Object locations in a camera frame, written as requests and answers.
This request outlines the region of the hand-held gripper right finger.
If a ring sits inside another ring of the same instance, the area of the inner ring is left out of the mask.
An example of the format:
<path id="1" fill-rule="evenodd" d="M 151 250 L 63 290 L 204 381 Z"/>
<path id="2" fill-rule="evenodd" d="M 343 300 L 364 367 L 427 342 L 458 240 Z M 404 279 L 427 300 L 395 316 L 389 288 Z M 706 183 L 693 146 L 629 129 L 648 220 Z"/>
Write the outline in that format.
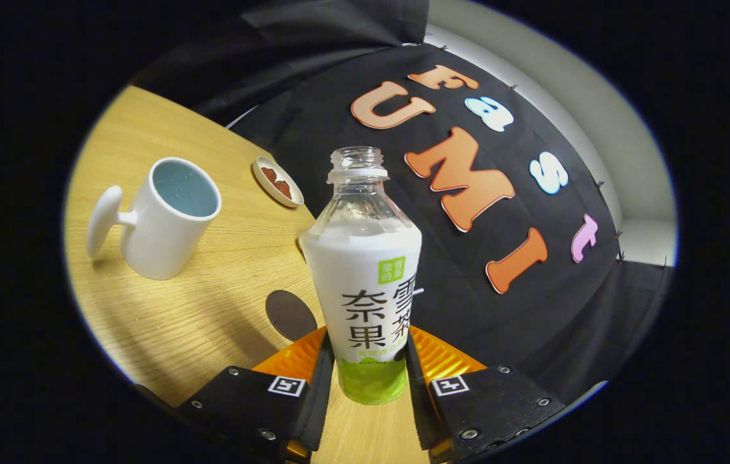
<path id="1" fill-rule="evenodd" d="M 565 403 L 504 362 L 486 366 L 411 327 L 404 360 L 416 431 L 430 461 L 480 461 L 562 415 Z"/>

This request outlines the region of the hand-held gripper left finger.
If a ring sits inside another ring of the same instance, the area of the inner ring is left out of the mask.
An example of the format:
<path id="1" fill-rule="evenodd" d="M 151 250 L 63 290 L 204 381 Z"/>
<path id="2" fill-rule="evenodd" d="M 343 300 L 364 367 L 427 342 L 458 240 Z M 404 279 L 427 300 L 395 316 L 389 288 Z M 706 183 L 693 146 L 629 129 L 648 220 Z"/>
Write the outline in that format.
<path id="1" fill-rule="evenodd" d="M 335 356 L 325 328 L 256 368 L 229 366 L 176 413 L 241 460 L 309 461 L 320 448 Z"/>

